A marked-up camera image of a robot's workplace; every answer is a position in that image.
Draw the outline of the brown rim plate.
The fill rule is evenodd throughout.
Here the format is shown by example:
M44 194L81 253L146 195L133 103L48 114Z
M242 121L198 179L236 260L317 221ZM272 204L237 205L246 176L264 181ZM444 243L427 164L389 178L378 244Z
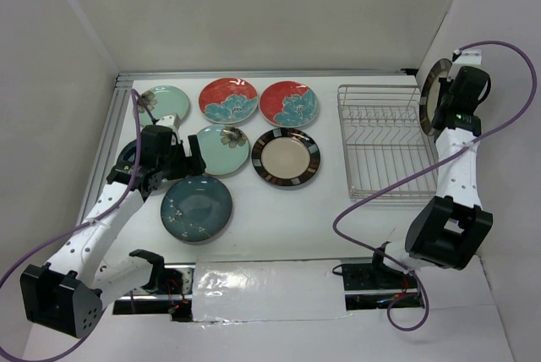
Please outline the brown rim plate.
M447 58L438 60L429 71L421 88L418 115L422 131L431 136L434 133L432 120L439 100L440 80L447 80L451 61Z
M309 183L321 164L315 140L295 128L274 128L254 143L250 159L257 175L276 187L292 189Z

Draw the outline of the dark blue plate front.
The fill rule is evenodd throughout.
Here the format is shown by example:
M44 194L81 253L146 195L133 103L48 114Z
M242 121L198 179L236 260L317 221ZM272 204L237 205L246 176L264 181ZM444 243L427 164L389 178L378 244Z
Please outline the dark blue plate front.
M217 239L232 216L232 195L220 180L200 175L184 178L164 194L160 207L163 227L185 244Z

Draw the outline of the dark blue plate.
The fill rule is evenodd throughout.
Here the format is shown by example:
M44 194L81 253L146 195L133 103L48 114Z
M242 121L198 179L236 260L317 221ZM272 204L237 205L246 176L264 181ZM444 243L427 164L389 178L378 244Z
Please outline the dark blue plate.
M164 194L160 207L163 227L185 244L217 239L232 216L232 195L220 180L200 175L184 178Z
M127 167L131 168L135 164L135 157L137 151L137 140L129 142L117 156L117 160L114 167Z

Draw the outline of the red floral plate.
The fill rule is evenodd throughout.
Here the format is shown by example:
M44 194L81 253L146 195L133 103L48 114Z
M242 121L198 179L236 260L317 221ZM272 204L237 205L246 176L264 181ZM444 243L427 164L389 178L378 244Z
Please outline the red floral plate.
M199 94L199 109L213 123L235 124L249 118L259 105L257 90L240 78L211 81Z
M284 80L263 91L259 109L265 119L275 126L299 128L315 120L320 104L310 87L296 81Z

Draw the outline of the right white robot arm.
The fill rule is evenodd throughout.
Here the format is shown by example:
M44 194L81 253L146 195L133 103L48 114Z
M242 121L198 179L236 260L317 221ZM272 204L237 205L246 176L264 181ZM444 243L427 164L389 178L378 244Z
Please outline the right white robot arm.
M489 74L462 66L450 74L443 59L425 80L419 112L424 133L433 137L441 167L435 196L412 221L404 242L385 243L369 267L370 281L389 287L398 271L426 266L462 270L493 225L477 189L474 140L482 133L475 110L488 95Z

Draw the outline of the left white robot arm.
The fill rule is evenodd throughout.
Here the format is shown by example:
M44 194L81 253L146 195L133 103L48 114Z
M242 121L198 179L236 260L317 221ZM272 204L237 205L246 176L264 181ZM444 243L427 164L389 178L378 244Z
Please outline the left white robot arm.
M183 148L177 131L149 125L134 148L120 156L81 229L43 265L29 265L19 282L28 321L75 338L96 326L101 312L126 293L160 292L167 283L163 256L136 249L115 266L104 257L129 219L163 180L199 176L205 170L196 135Z

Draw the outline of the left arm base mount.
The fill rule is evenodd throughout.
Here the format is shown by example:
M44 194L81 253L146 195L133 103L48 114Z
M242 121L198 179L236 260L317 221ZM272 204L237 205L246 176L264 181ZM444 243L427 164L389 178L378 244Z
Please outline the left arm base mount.
M161 315L174 322L192 322L194 272L195 264L166 264L156 289L136 288L125 294L114 302L112 314Z

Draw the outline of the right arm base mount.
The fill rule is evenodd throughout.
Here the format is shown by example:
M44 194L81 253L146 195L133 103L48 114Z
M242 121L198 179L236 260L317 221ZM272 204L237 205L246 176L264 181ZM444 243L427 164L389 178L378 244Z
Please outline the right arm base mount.
M399 299L394 308L423 308L416 280L380 263L341 263L331 273L342 279L346 310L383 310Z

